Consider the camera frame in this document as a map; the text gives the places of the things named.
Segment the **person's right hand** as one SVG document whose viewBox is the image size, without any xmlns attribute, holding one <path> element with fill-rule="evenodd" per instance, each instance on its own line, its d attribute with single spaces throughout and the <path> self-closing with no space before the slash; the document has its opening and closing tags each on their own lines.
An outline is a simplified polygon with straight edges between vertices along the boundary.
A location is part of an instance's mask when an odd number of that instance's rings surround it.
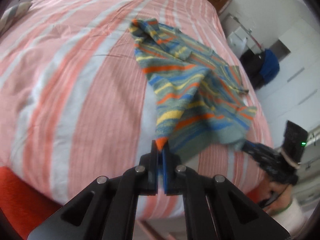
<svg viewBox="0 0 320 240">
<path fill-rule="evenodd" d="M 258 186 L 258 205 L 267 213 L 285 210 L 292 202 L 291 184 L 280 184 L 265 177 Z"/>
</svg>

